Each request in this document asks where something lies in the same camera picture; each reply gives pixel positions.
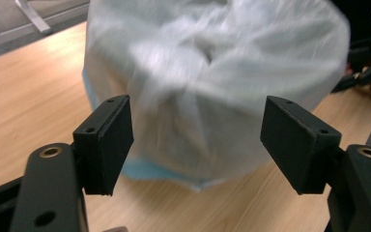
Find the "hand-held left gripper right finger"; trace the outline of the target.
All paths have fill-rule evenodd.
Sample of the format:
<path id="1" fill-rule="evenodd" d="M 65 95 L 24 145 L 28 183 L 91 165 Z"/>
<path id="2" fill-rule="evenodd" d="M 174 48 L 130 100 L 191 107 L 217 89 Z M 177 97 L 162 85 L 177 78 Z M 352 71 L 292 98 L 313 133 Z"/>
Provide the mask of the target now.
<path id="1" fill-rule="evenodd" d="M 320 194 L 341 133 L 293 101 L 267 96 L 261 142 L 297 194 Z"/>

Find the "white plastic bag blue edge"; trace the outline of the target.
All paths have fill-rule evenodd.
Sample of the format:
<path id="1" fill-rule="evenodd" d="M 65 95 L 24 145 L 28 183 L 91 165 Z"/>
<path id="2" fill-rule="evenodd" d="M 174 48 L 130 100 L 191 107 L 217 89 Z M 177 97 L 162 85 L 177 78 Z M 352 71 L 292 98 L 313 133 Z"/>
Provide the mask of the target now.
<path id="1" fill-rule="evenodd" d="M 130 98 L 126 176 L 203 189 L 269 160 L 267 96 L 315 108 L 349 42 L 330 0 L 91 0 L 83 80 L 92 106 Z"/>

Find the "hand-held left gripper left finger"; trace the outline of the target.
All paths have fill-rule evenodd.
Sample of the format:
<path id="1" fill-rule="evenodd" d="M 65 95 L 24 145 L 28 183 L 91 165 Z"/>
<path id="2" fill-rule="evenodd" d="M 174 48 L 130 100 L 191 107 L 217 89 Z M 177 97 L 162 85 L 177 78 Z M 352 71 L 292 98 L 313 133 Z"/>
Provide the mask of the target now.
<path id="1" fill-rule="evenodd" d="M 133 143 L 129 96 L 104 101 L 72 135 L 85 192 L 112 195 Z"/>

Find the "grey metal frame desk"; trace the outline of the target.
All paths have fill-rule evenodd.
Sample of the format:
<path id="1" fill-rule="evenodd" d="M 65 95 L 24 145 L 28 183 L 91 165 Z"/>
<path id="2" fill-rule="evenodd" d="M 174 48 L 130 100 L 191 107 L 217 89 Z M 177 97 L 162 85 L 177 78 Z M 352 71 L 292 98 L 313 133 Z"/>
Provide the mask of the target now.
<path id="1" fill-rule="evenodd" d="M 32 25 L 42 34 L 50 34 L 51 27 L 28 3 L 29 0 L 0 0 L 0 34 Z"/>

